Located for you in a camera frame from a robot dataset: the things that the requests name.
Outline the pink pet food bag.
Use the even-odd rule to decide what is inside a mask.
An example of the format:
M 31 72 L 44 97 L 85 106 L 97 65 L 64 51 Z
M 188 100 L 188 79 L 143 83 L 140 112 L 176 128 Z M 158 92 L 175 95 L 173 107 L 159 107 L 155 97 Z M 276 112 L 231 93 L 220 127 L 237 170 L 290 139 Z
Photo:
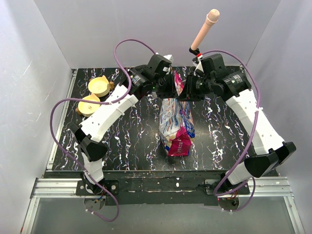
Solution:
M 162 100 L 159 135 L 168 156 L 188 156 L 195 139 L 190 103 L 176 98 Z

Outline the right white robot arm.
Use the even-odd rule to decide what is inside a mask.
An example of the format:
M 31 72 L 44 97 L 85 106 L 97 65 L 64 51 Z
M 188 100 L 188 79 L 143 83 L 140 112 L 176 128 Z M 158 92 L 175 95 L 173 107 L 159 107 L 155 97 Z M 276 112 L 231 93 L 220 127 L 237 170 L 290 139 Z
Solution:
M 211 71 L 208 75 L 189 72 L 185 82 L 175 76 L 175 87 L 179 101 L 199 101 L 210 93 L 222 98 L 249 134 L 244 153 L 253 146 L 256 155 L 239 159 L 222 175 L 216 190 L 231 194 L 248 179 L 260 178 L 283 164 L 296 151 L 295 144 L 286 142 L 272 127 L 243 72 Z

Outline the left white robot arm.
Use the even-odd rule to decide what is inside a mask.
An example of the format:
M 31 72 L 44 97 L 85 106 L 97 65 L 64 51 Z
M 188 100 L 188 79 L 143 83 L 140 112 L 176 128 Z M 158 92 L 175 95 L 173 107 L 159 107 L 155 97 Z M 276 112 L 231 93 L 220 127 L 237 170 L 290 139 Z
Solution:
M 107 147 L 101 142 L 107 130 L 143 96 L 160 87 L 160 81 L 173 82 L 171 66 L 153 70 L 147 65 L 140 65 L 123 71 L 125 79 L 115 87 L 106 101 L 85 121 L 71 128 L 83 156 L 82 180 L 87 192 L 93 195 L 107 190 L 103 186 L 102 171 L 102 159 L 107 153 Z

